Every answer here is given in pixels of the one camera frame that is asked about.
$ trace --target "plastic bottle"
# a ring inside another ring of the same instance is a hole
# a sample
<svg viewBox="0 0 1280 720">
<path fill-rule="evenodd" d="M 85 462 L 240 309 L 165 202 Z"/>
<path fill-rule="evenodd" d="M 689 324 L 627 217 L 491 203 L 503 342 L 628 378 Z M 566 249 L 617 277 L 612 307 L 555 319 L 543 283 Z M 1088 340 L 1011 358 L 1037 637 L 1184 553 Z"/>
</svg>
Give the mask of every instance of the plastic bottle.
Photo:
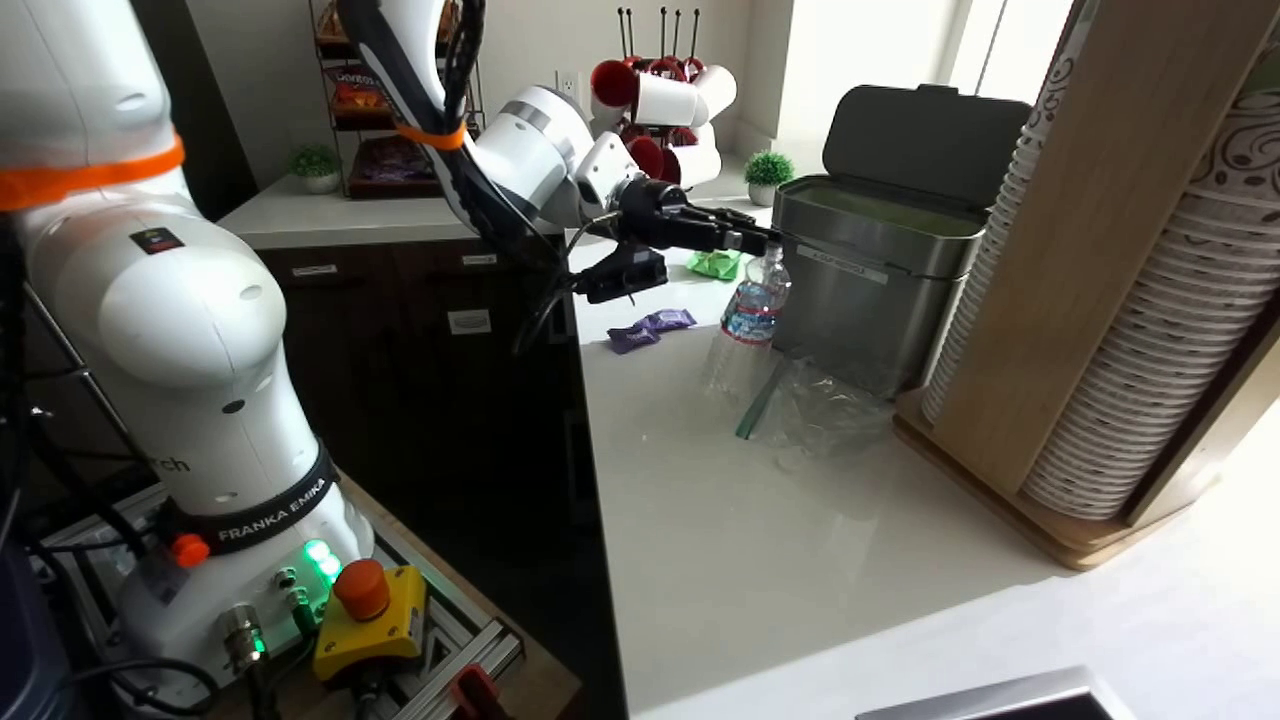
<svg viewBox="0 0 1280 720">
<path fill-rule="evenodd" d="M 771 243 L 763 258 L 746 265 L 746 278 L 733 291 L 721 332 L 707 355 L 703 382 L 707 391 L 732 401 L 749 404 L 771 365 L 769 347 L 778 311 L 791 292 L 791 274 L 782 265 L 782 245 Z"/>
</svg>

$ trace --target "orange band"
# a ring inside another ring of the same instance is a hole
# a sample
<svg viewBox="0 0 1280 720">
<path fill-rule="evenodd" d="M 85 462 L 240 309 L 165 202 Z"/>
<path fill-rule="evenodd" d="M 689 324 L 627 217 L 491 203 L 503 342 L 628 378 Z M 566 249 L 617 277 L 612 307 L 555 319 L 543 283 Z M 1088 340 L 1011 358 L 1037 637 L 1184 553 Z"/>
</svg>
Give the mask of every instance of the orange band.
<svg viewBox="0 0 1280 720">
<path fill-rule="evenodd" d="M 415 127 L 402 126 L 399 123 L 396 123 L 396 129 L 413 142 L 421 142 L 422 145 L 429 145 L 436 150 L 460 150 L 462 147 L 462 141 L 467 137 L 466 123 L 460 124 L 458 129 L 451 135 L 431 135 Z"/>
<path fill-rule="evenodd" d="M 138 182 L 163 176 L 174 168 L 180 168 L 187 158 L 182 149 L 182 138 L 173 136 L 173 147 L 142 158 L 90 165 L 87 168 L 19 168 L 0 170 L 0 213 L 24 210 L 37 205 L 58 202 L 72 192 L 92 190 L 109 184 Z"/>
</svg>

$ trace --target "red button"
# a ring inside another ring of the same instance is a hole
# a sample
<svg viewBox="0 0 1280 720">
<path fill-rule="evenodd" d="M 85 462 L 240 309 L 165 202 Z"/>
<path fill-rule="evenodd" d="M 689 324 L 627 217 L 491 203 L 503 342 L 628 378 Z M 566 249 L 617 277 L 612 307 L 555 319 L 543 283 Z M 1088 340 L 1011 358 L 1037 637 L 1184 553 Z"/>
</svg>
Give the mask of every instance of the red button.
<svg viewBox="0 0 1280 720">
<path fill-rule="evenodd" d="M 195 533 L 178 536 L 169 550 L 179 568 L 195 568 L 209 557 L 209 544 Z"/>
<path fill-rule="evenodd" d="M 392 591 L 387 585 L 383 565 L 372 559 L 356 560 L 342 569 L 333 583 L 333 594 L 352 620 L 372 620 L 387 610 Z"/>
</svg>

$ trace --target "trash can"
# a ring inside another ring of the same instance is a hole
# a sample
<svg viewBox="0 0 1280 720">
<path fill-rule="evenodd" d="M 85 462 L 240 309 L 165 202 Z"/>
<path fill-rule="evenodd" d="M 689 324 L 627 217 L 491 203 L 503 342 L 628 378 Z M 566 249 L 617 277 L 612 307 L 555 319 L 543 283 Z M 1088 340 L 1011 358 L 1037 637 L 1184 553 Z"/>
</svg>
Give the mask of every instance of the trash can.
<svg viewBox="0 0 1280 720">
<path fill-rule="evenodd" d="M 777 192 L 794 286 L 774 346 L 878 397 L 924 384 L 1029 113 L 941 86 L 849 91 L 828 174 Z"/>
</svg>

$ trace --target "potted plant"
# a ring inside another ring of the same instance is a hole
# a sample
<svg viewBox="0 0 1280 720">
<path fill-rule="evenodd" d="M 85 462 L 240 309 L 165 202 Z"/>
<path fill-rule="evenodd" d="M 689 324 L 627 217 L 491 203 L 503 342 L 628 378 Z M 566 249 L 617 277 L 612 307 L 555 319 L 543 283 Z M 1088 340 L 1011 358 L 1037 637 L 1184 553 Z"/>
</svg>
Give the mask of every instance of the potted plant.
<svg viewBox="0 0 1280 720">
<path fill-rule="evenodd" d="M 303 145 L 289 158 L 289 172 L 302 178 L 310 192 L 324 195 L 338 190 L 338 156 L 326 145 Z"/>
<path fill-rule="evenodd" d="M 751 202 L 762 208 L 773 205 L 773 192 L 780 184 L 796 176 L 791 159 L 781 152 L 765 150 L 746 161 L 746 193 Z"/>
</svg>

